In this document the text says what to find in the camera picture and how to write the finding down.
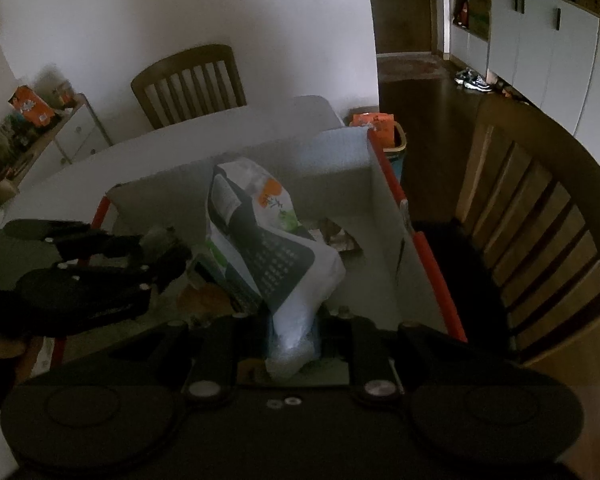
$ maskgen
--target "black and white sneaker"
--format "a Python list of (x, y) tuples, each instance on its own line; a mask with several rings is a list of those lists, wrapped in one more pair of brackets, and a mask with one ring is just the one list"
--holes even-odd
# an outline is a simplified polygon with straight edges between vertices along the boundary
[(487, 82), (477, 72), (472, 72), (472, 76), (464, 81), (464, 87), (478, 92), (491, 92), (493, 88), (487, 85)]
[(461, 70), (460, 72), (456, 73), (456, 76), (454, 77), (454, 81), (456, 83), (458, 83), (459, 85), (461, 85), (465, 81), (467, 81), (471, 76), (472, 76), (472, 70), (469, 67), (467, 67), (464, 70)]

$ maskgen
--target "red edge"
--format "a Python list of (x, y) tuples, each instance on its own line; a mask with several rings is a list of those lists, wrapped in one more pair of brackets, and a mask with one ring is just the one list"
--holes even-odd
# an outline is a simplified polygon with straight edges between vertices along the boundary
[(445, 278), (442, 272), (440, 272), (436, 257), (433, 255), (431, 247), (429, 247), (427, 237), (423, 232), (416, 232), (413, 235), (413, 244), (418, 251), (420, 261), (433, 287), (433, 293), (436, 295), (436, 300), (440, 306), (447, 333), (451, 337), (466, 343), (466, 335), (464, 334), (464, 328), (462, 328), (462, 322), (456, 310), (456, 304), (451, 298), (451, 293), (449, 293)]
[(394, 168), (391, 167), (391, 163), (389, 159), (386, 158), (384, 151), (382, 150), (382, 145), (378, 140), (378, 136), (376, 136), (375, 131), (372, 128), (366, 133), (366, 137), (369, 139), (369, 143), (376, 154), (376, 158), (378, 159), (378, 163), (380, 164), (380, 168), (382, 169), (382, 173), (384, 174), (384, 178), (386, 179), (387, 184), (389, 185), (389, 189), (391, 190), (391, 194), (394, 196), (395, 203), (397, 203), (398, 207), (403, 200), (407, 200), (407, 196), (404, 194), (404, 190), (398, 182), (398, 179), (395, 176)]
[[(105, 217), (107, 216), (107, 212), (109, 211), (109, 206), (111, 205), (111, 200), (109, 200), (106, 196), (100, 200), (100, 204), (96, 209), (96, 214), (93, 216), (93, 220), (91, 221), (91, 229), (100, 229), (102, 227), (102, 223), (104, 222)], [(59, 367), (62, 364), (62, 359), (64, 358), (64, 348), (66, 347), (66, 338), (65, 337), (56, 337), (54, 342), (54, 349), (51, 353), (51, 365), (50, 368)]]

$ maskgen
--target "orange package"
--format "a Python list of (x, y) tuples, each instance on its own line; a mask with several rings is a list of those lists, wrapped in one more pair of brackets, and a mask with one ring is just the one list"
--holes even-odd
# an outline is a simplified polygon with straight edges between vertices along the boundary
[(376, 132), (376, 136), (383, 148), (395, 148), (394, 115), (381, 113), (355, 114), (351, 126), (365, 126), (369, 124)]
[(49, 126), (56, 113), (28, 86), (18, 86), (9, 99), (11, 105), (35, 127)]

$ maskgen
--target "white table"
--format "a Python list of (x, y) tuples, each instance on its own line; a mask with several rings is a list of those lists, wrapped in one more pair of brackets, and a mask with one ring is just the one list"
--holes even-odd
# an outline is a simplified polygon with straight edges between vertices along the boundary
[(27, 189), (5, 205), (2, 225), (17, 218), (91, 222), (102, 197), (117, 184), (245, 146), (341, 126), (320, 96), (232, 108), (173, 124), (116, 144)]

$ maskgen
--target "dark brown door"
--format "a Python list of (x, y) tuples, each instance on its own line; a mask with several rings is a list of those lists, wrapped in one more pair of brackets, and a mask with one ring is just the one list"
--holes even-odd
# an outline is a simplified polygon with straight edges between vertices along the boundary
[(429, 0), (371, 0), (376, 52), (430, 52)]

